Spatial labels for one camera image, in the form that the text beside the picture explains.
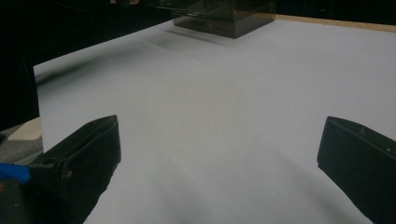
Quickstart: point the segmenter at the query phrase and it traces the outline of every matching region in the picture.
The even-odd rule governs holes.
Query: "white sheet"
[[[396,34],[167,22],[35,67],[45,149],[117,114],[122,162],[87,223],[371,223],[317,167],[325,119],[396,139]]]

